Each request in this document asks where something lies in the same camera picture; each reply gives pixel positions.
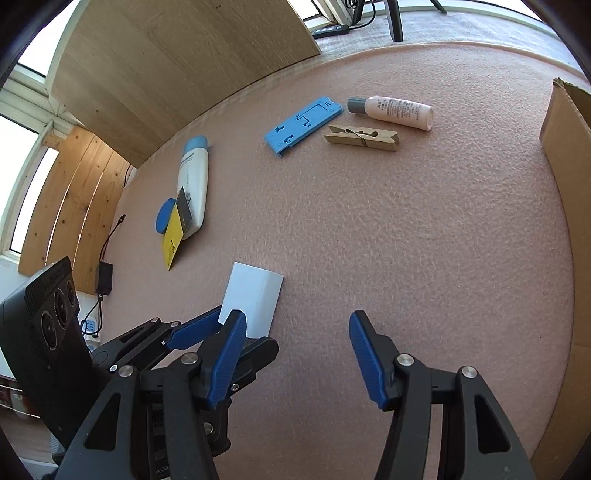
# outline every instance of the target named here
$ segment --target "electrical outlet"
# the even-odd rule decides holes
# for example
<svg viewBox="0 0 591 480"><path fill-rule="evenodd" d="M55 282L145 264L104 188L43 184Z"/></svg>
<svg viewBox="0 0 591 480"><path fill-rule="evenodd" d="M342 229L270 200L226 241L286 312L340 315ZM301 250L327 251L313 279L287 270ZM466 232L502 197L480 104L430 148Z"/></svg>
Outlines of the electrical outlet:
<svg viewBox="0 0 591 480"><path fill-rule="evenodd" d="M86 319L84 330L87 334L91 334L96 331L96 319L94 317L91 316Z"/></svg>

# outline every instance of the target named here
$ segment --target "label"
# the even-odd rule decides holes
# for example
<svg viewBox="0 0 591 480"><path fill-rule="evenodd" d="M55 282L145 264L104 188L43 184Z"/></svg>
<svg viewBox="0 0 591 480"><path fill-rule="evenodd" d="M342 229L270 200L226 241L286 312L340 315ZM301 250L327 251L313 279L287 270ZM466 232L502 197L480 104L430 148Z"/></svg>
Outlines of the label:
<svg viewBox="0 0 591 480"><path fill-rule="evenodd" d="M187 230L187 225L190 222L191 210L187 204L184 188L181 187L173 211L170 214L170 220L168 221L164 240L162 242L162 252L164 254L164 263L167 270L170 270L170 266L173 264L173 259L177 253L178 246L180 245L183 235Z"/></svg>

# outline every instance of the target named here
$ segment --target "blue gripper pad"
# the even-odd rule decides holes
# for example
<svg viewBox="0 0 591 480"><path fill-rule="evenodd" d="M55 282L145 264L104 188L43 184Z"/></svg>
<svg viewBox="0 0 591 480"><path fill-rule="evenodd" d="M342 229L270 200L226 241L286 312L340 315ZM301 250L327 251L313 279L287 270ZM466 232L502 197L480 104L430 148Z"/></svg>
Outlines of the blue gripper pad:
<svg viewBox="0 0 591 480"><path fill-rule="evenodd" d="M232 310L226 322L230 321L234 312L238 312L238 318L228 333L226 342L212 368L211 384L207 395L207 404L210 408L215 408L219 402L226 398L246 339L246 315L239 310Z"/></svg>
<svg viewBox="0 0 591 480"><path fill-rule="evenodd" d="M369 398L376 402L380 409L386 408L388 395L385 390L384 369L356 312L353 312L349 318L349 339L353 345L365 387L368 389Z"/></svg>
<svg viewBox="0 0 591 480"><path fill-rule="evenodd" d="M170 336L170 340L166 342L166 347L171 351L186 350L215 335L222 329L222 324L218 322L221 311L222 306L220 305L193 320L183 323Z"/></svg>

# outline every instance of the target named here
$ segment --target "wooden clothespin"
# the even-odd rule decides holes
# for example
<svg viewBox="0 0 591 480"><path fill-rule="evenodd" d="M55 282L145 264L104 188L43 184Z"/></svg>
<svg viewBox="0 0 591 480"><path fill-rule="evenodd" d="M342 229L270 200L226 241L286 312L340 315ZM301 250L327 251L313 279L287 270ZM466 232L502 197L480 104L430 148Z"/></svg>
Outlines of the wooden clothespin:
<svg viewBox="0 0 591 480"><path fill-rule="evenodd" d="M324 134L324 138L330 143L379 148L380 150L391 150L395 152L400 143L398 133L391 130L348 127L346 125L329 125L328 127L330 133Z"/></svg>

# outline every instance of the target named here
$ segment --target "gray bottle cap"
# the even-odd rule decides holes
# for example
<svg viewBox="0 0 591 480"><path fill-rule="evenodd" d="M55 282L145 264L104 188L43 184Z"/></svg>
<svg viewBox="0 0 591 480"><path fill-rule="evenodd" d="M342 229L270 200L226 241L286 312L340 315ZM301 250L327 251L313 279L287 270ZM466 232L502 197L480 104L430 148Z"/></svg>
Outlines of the gray bottle cap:
<svg viewBox="0 0 591 480"><path fill-rule="evenodd" d="M349 97L347 108L351 113L365 113L365 98Z"/></svg>

